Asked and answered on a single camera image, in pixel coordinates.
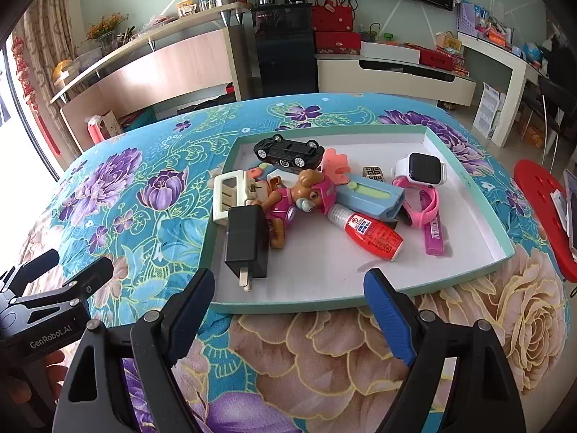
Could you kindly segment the person left hand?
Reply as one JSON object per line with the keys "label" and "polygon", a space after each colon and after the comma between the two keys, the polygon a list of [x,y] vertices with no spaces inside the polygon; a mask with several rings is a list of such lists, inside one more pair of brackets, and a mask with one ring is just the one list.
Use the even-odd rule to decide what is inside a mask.
{"label": "person left hand", "polygon": [[6,390],[9,398],[15,404],[25,404],[30,401],[33,389],[32,382],[42,378],[50,387],[54,401],[58,401],[63,389],[63,381],[66,378],[67,367],[65,365],[66,354],[63,350],[56,350],[44,357],[42,362],[43,374],[29,375],[27,372],[18,377],[2,374],[1,386]]}

